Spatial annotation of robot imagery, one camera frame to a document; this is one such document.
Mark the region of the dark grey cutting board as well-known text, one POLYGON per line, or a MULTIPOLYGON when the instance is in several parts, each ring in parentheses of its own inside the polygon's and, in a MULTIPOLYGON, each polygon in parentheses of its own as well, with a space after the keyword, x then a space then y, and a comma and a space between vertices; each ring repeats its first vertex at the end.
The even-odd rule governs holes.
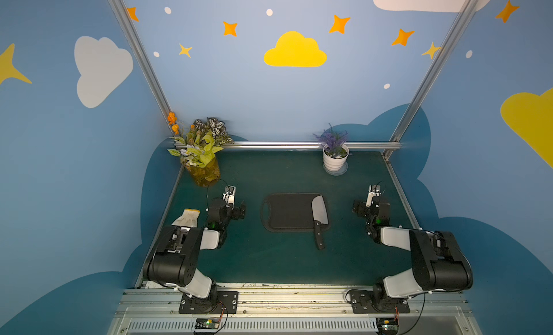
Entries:
POLYGON ((320 193, 275 193, 262 202, 260 217, 264 228, 272 233, 313 232, 313 198, 320 193))

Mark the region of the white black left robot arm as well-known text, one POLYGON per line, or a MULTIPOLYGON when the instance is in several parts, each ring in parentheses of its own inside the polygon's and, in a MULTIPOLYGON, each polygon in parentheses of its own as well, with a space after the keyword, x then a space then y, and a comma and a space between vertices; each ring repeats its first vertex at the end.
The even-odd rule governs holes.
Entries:
POLYGON ((202 228, 171 225, 162 228, 143 266, 143 278, 177 288, 203 303, 215 304, 216 282, 200 272, 202 250, 219 249, 225 243, 232 220, 245 218, 246 205, 214 199, 202 228))

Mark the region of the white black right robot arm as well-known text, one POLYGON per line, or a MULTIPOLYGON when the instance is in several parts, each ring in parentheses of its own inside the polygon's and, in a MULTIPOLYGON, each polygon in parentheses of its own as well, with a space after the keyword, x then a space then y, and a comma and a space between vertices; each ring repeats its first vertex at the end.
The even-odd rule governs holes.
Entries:
POLYGON ((420 294, 461 292, 473 286, 472 267, 453 233, 393 227, 390 205, 379 196, 369 202, 354 201, 352 212, 367 220, 367 234, 375 243, 410 253, 411 268, 383 277, 373 285, 374 307, 384 309, 420 294))

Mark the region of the silver cleaver knife black handle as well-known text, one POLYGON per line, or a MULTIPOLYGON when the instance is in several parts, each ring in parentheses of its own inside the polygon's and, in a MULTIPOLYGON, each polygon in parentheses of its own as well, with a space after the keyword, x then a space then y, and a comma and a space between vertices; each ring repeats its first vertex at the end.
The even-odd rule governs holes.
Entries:
POLYGON ((315 236, 315 243, 319 250, 323 250, 325 249, 323 231, 328 228, 329 220, 328 220, 325 200, 322 195, 318 195, 313 198, 312 213, 313 213, 313 230, 314 230, 314 236, 315 236))

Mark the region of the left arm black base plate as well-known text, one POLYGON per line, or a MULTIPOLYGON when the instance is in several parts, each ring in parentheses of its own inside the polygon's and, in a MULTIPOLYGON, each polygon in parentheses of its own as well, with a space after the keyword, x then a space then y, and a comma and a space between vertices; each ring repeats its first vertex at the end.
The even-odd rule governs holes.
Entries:
POLYGON ((179 305, 179 314, 219 314, 223 309, 226 314, 236 314, 239 295, 235 290, 216 291, 204 299, 184 294, 179 305))

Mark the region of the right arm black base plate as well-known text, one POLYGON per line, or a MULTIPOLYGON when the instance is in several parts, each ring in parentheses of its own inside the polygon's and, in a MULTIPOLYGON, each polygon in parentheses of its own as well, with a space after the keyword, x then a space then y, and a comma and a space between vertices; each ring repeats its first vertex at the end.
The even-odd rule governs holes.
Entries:
POLYGON ((371 290, 352 289, 346 293, 346 301, 355 314, 360 313, 410 313, 406 299, 376 296, 371 290))

